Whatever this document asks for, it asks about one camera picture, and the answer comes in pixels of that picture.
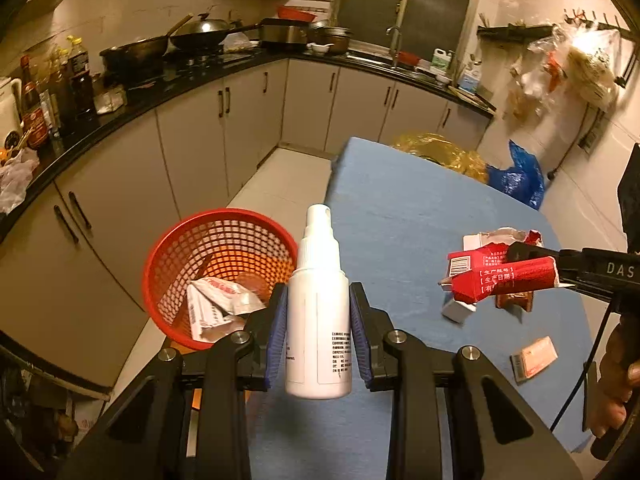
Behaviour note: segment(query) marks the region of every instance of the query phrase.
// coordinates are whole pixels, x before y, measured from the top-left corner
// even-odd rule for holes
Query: table
[[[509,355],[551,336],[559,358],[519,393],[551,425],[572,390],[592,344],[582,301],[569,290],[535,295],[533,312],[496,309],[494,298],[478,304],[464,325],[441,314],[438,286],[447,254],[462,237],[502,226],[537,229],[546,247],[559,249],[545,217],[469,177],[352,138],[326,195],[342,269],[364,284],[371,306],[386,310],[396,328],[428,346],[455,352],[477,346],[511,383]],[[353,367],[353,391],[342,399],[302,400],[284,392],[284,368],[268,394],[248,404],[254,479],[382,479],[391,422],[390,392],[372,394]],[[555,435],[571,451],[583,446],[584,394],[578,393]],[[447,460],[445,478],[450,476]]]

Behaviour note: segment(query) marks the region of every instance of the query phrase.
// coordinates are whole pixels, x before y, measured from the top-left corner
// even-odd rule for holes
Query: yellow plastic bag
[[[405,153],[426,158],[444,168],[486,184],[488,175],[486,163],[477,152],[466,152],[449,142],[443,136],[436,134],[404,134],[396,139],[393,148]]]

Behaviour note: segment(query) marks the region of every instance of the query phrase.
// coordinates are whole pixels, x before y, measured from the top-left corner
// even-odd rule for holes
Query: small white box
[[[442,315],[459,324],[464,323],[465,319],[475,311],[476,306],[474,304],[456,301],[452,294],[447,295],[445,304],[442,307]]]

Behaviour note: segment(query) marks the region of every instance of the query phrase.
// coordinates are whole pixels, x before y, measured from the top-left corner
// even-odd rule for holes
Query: window
[[[430,60],[433,51],[456,50],[470,0],[406,0],[402,17],[402,49]],[[387,27],[395,25],[403,0],[340,0],[338,24],[353,39],[390,46]]]

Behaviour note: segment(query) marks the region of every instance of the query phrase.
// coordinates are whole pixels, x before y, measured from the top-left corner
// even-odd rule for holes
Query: barcode
[[[471,270],[471,256],[452,258],[449,265],[449,277]]]
[[[524,365],[522,363],[522,357],[519,355],[511,356],[511,364],[513,365],[513,374],[516,376],[516,382],[521,382],[527,379],[524,373]]]

